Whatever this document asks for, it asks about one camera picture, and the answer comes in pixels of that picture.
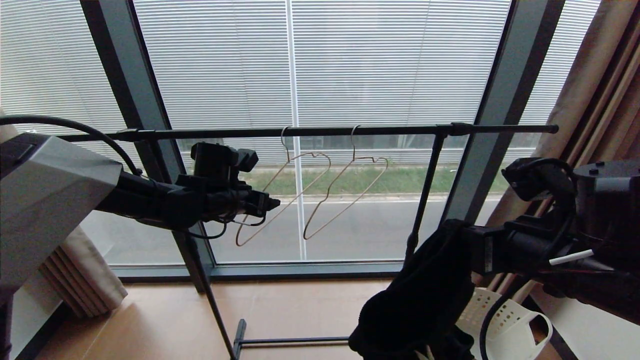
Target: gold wire hanger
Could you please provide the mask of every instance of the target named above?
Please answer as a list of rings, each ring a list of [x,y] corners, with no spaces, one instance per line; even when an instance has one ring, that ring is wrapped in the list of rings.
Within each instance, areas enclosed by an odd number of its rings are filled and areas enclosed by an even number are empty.
[[[324,196],[324,199],[320,200],[320,202],[317,203],[316,207],[314,208],[313,212],[311,212],[311,216],[309,216],[309,219],[307,220],[307,223],[305,224],[305,230],[302,232],[302,237],[305,240],[309,240],[311,239],[314,235],[316,235],[320,230],[324,229],[327,225],[329,225],[330,223],[332,223],[335,219],[337,219],[340,215],[342,215],[343,212],[347,211],[347,209],[349,209],[353,204],[355,204],[358,200],[360,200],[368,191],[369,189],[371,189],[371,187],[378,181],[378,179],[382,176],[382,174],[384,174],[387,169],[389,169],[389,159],[387,158],[374,158],[373,156],[361,156],[361,157],[357,157],[356,158],[356,145],[353,142],[353,133],[356,131],[356,128],[360,126],[360,125],[356,125],[353,127],[353,129],[351,130],[351,146],[353,146],[353,154],[351,155],[351,161],[349,161],[349,163],[347,164],[347,166],[345,166],[336,177],[333,178],[333,180],[331,181],[331,183],[329,184],[329,187],[327,187],[326,189],[326,195]],[[333,186],[333,184],[338,180],[338,178],[340,176],[342,176],[342,174],[344,174],[344,172],[351,166],[353,165],[356,160],[371,160],[371,163],[377,163],[380,160],[384,160],[385,161],[385,168],[382,170],[382,172],[380,172],[380,174],[378,174],[378,176],[373,179],[373,181],[371,182],[371,184],[369,184],[367,186],[367,188],[349,205],[347,205],[344,209],[342,209],[339,213],[337,213],[334,217],[332,217],[329,221],[327,221],[324,225],[322,225],[321,227],[318,228],[318,230],[314,231],[311,235],[307,236],[307,230],[309,228],[309,224],[311,224],[311,220],[313,220],[314,216],[316,215],[316,212],[318,210],[318,208],[320,208],[320,205],[322,205],[323,202],[327,201],[327,199],[329,199],[329,195],[331,193],[331,187]]]
[[[236,232],[236,245],[238,247],[241,247],[241,246],[245,245],[246,243],[248,243],[249,241],[251,241],[251,239],[253,239],[256,235],[258,235],[262,230],[264,230],[264,228],[267,227],[267,225],[269,225],[278,216],[280,216],[280,214],[282,214],[283,211],[285,211],[291,204],[293,204],[294,201],[298,200],[298,198],[303,193],[305,193],[305,191],[307,191],[313,184],[316,183],[316,181],[318,181],[323,175],[325,175],[331,169],[331,158],[327,154],[325,154],[323,152],[310,151],[310,152],[305,152],[304,154],[300,154],[300,155],[294,156],[292,158],[291,154],[289,152],[289,148],[287,147],[287,145],[284,142],[284,131],[286,129],[288,129],[289,127],[290,126],[285,126],[282,129],[282,132],[280,133],[280,142],[282,142],[282,146],[284,146],[284,149],[285,149],[285,151],[287,153],[287,162],[284,163],[284,165],[282,165],[280,167],[280,170],[278,170],[278,172],[276,172],[276,174],[271,178],[271,180],[269,180],[269,182],[267,183],[267,185],[264,186],[264,189],[262,189],[262,191],[266,191],[267,188],[269,188],[269,185],[271,185],[271,183],[276,179],[276,177],[278,177],[280,175],[280,173],[282,173],[282,171],[287,167],[287,165],[289,165],[295,159],[302,158],[303,156],[311,155],[312,158],[317,158],[318,156],[324,156],[327,159],[327,161],[329,163],[329,166],[326,168],[325,171],[321,172],[315,179],[313,179],[313,181],[311,181],[308,185],[306,185],[304,187],[304,189],[302,189],[302,191],[299,194],[297,194],[284,207],[282,207],[281,210],[276,215],[274,215],[269,221],[267,221],[264,225],[262,225],[262,227],[260,229],[258,229],[253,235],[249,236],[245,241],[240,242],[240,231],[242,230],[243,226],[245,225],[244,222],[246,221],[246,219],[248,217],[248,215],[245,215],[242,223],[239,223],[240,226],[238,227],[238,231]]]

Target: brown curtain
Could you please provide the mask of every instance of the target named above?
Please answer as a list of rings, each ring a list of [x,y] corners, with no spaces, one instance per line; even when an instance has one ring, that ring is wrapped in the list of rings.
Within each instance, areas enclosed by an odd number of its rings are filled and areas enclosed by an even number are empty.
[[[602,1],[547,122],[560,131],[544,134],[533,156],[559,158],[573,167],[640,156],[639,38],[638,1]],[[549,206],[549,201],[524,202],[509,189],[487,226],[524,213],[541,215]],[[497,277],[491,286],[502,292],[513,278]],[[524,299],[531,287],[514,298]]]
[[[0,143],[16,135],[18,132],[12,125],[0,126]],[[39,270],[78,317],[107,313],[127,296],[122,282],[79,226]]]

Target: plastic basket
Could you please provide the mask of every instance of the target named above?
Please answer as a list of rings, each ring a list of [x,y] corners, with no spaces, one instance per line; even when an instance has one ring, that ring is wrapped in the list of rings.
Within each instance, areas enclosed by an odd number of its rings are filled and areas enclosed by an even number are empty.
[[[460,330],[474,337],[471,353],[480,359],[480,328],[489,308],[500,294],[483,288],[476,288],[462,315],[456,322]],[[547,322],[547,337],[536,344],[529,322],[536,316],[542,316]],[[553,333],[551,321],[541,313],[528,310],[513,300],[498,310],[489,324],[486,337],[487,356],[491,360],[530,360],[535,359],[549,342]]]

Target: road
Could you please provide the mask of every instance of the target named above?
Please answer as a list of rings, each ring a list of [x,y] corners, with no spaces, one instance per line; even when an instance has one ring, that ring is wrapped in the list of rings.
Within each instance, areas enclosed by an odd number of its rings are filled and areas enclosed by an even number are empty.
[[[497,199],[488,199],[477,224],[483,224],[496,206]],[[436,228],[444,200],[430,201],[420,228],[424,241]],[[323,204],[310,225],[310,233],[347,206],[343,202]],[[305,204],[305,216],[315,204]],[[413,225],[416,200],[367,200],[357,202],[317,235],[306,241],[307,260],[400,259],[404,257],[406,237]],[[243,247],[236,247],[238,225],[230,224],[227,232],[211,245],[219,262],[236,261],[298,261],[301,259],[298,239],[297,206],[291,205]],[[92,238],[110,264],[182,263],[173,236],[156,229],[118,217],[94,211],[83,222],[83,229]],[[217,223],[205,225],[209,235],[220,231]],[[246,239],[256,227],[243,227],[240,239]]]

